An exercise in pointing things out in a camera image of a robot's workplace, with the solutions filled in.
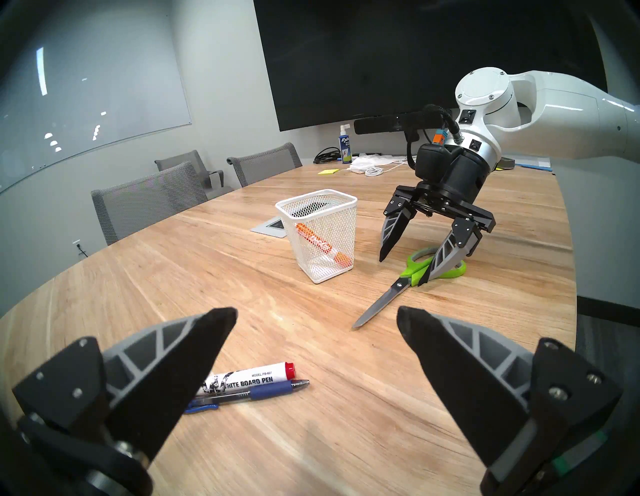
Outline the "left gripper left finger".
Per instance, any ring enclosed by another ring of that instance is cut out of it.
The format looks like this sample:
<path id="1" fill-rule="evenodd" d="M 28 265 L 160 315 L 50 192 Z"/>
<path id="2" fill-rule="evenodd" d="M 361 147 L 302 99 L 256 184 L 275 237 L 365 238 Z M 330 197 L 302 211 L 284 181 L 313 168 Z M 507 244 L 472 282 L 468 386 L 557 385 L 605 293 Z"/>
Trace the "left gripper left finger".
<path id="1" fill-rule="evenodd" d="M 233 307 L 155 324 L 102 351 L 82 336 L 13 387 L 24 415 L 94 444 L 125 441 L 155 458 L 210 373 Z"/>

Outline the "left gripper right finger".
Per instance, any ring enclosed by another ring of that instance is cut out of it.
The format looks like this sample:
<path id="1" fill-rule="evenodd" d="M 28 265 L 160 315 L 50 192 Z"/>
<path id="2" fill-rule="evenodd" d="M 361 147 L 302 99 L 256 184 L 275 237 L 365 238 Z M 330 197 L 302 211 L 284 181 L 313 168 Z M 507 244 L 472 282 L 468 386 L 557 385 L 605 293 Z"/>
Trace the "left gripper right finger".
<path id="1" fill-rule="evenodd" d="M 400 306 L 397 327 L 491 471 L 533 471 L 604 427 L 622 388 L 550 337 L 531 352 L 484 326 Z"/>

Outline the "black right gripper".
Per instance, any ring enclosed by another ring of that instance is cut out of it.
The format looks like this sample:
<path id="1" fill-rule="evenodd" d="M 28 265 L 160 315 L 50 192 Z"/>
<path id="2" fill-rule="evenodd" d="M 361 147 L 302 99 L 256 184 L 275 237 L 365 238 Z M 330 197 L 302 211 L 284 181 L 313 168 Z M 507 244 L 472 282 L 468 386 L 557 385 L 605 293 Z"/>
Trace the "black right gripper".
<path id="1" fill-rule="evenodd" d="M 421 286 L 462 266 L 482 238 L 493 231 L 494 215 L 474 205 L 490 167 L 469 149 L 418 149 L 414 186 L 400 185 L 384 209 L 379 261 L 383 262 L 417 212 L 455 219 L 449 236 L 435 252 L 418 282 Z"/>

